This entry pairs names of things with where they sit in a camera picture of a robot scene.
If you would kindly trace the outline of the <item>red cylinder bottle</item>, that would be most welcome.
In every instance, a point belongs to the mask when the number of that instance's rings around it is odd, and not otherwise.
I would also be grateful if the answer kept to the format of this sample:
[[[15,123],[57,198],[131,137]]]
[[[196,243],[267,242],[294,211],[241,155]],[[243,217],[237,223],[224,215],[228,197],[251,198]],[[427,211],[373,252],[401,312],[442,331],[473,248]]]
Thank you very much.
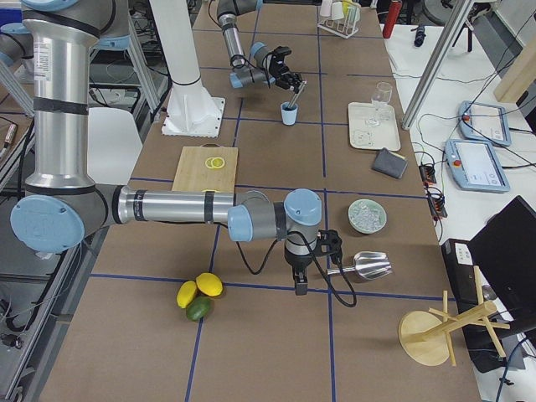
[[[389,9],[387,12],[386,19],[384,20],[384,27],[382,30],[382,35],[384,39],[389,39],[391,37],[394,26],[397,23],[402,5],[403,3],[401,0],[390,1]]]

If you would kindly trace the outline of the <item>near teach pendant tablet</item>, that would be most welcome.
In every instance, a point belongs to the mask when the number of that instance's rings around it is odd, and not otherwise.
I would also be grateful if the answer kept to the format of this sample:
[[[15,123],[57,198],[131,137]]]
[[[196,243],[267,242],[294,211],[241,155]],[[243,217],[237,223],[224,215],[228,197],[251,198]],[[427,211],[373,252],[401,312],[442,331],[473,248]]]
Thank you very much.
[[[510,184],[489,142],[447,140],[445,154],[456,184],[463,190],[506,193]]]

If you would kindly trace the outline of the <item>yellow cup in rack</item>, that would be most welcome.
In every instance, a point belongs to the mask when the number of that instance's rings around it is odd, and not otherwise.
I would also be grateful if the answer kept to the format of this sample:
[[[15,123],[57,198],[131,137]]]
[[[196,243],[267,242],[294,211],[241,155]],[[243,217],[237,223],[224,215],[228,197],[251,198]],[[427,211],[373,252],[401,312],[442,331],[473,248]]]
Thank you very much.
[[[348,15],[348,11],[352,7],[353,2],[350,0],[343,0],[343,13],[345,16]]]

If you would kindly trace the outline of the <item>green bowl of ice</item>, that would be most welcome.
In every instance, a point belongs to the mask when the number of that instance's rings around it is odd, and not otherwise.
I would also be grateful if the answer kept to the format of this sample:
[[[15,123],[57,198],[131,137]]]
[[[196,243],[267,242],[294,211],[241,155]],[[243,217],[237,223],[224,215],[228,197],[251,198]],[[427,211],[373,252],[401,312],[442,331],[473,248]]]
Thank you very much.
[[[387,223],[384,208],[371,199],[358,199],[348,207],[348,221],[361,234],[379,232]]]

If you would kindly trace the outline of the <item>lower lemon slice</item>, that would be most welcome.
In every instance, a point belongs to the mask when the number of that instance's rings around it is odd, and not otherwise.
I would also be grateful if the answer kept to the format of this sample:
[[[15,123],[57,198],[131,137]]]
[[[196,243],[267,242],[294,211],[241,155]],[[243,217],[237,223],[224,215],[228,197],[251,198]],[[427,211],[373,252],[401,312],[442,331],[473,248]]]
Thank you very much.
[[[213,157],[213,166],[212,169],[221,169],[225,166],[225,160],[222,157]]]

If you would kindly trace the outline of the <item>white cup in rack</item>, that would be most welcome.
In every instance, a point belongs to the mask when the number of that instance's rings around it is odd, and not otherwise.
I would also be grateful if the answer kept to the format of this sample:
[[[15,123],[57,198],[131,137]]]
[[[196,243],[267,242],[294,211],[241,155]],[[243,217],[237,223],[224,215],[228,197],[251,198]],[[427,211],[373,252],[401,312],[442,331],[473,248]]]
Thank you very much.
[[[330,18],[334,21],[344,18],[342,1],[332,1]]]

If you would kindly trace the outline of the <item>far teach pendant tablet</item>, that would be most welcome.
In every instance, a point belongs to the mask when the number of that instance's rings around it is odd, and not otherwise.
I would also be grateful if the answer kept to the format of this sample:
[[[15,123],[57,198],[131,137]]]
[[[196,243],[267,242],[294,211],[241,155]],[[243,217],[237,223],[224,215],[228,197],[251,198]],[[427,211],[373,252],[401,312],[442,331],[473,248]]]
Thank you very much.
[[[461,135],[466,139],[489,141],[509,147],[512,138],[506,113],[503,106],[464,100],[458,110]]]

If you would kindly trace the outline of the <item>white plastic chair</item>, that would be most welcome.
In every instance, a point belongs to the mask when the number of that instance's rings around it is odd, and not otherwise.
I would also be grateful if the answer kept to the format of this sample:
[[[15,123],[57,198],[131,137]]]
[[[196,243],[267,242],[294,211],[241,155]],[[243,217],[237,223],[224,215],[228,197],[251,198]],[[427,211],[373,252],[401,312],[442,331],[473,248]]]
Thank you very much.
[[[142,150],[134,117],[115,108],[89,109],[87,170],[100,184],[128,184]]]

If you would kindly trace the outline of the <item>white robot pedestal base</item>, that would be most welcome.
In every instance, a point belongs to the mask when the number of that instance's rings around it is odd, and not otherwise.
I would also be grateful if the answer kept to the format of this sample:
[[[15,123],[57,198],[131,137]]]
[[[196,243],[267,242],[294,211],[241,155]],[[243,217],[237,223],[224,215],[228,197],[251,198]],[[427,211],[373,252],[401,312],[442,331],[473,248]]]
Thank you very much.
[[[151,7],[172,81],[162,133],[217,137],[225,99],[212,97],[202,82],[187,3],[152,1]]]

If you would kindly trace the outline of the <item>cream bear tray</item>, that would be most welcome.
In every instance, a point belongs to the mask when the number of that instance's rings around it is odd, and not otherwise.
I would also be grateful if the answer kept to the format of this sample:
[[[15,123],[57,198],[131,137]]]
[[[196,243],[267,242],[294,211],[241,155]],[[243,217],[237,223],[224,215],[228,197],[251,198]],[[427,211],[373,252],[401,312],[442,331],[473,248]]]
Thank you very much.
[[[371,125],[375,107],[370,103],[351,102],[348,104],[348,136],[350,145],[362,150],[387,148],[397,152],[401,148],[398,123],[394,107],[381,106],[378,125]]]

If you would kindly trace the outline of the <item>bamboo cutting board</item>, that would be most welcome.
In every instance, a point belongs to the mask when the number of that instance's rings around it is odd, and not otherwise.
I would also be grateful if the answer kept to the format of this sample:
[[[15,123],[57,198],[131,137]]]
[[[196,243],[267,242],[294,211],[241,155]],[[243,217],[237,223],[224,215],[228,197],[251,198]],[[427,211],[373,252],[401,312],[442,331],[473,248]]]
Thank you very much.
[[[233,193],[239,151],[236,147],[184,147],[178,160],[172,191]],[[205,167],[209,157],[222,157],[221,169]]]

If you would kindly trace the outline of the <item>steel muddler black tip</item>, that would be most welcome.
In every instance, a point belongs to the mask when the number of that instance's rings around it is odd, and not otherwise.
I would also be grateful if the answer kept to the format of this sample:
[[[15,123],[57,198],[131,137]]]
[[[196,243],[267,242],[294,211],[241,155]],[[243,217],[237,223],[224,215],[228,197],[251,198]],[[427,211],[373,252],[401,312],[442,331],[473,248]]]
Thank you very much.
[[[298,86],[296,92],[294,93],[293,97],[291,98],[291,101],[289,102],[287,109],[288,110],[294,110],[296,108],[296,103],[301,96],[302,92],[304,91],[305,87],[307,85],[307,82],[304,80],[300,83]]]

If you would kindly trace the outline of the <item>teach pendant tablet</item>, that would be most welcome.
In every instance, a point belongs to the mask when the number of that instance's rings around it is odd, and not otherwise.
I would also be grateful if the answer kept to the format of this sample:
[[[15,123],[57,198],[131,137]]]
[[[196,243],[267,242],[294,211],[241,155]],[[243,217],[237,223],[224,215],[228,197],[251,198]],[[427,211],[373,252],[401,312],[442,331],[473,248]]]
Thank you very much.
[[[509,147],[512,138],[506,113],[503,106],[464,100],[458,110],[461,135],[466,139],[489,141]]]
[[[445,154],[456,184],[463,190],[506,193],[510,184],[489,142],[447,140]]]

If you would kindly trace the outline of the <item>black laptop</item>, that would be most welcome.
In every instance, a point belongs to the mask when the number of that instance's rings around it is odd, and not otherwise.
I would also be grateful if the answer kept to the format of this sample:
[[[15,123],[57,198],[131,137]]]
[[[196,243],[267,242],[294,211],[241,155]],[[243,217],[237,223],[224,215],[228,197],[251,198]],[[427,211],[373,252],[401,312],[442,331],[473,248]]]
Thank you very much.
[[[469,241],[479,266],[513,318],[535,324],[535,210],[520,195]]]

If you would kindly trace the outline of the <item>grey folded cloth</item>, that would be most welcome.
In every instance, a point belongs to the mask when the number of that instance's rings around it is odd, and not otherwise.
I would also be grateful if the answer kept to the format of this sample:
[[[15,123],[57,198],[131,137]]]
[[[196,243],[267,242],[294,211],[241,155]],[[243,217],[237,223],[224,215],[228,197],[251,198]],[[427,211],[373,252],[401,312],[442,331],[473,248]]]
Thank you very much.
[[[378,151],[371,168],[376,172],[400,179],[407,166],[408,162],[405,157],[384,147]]]

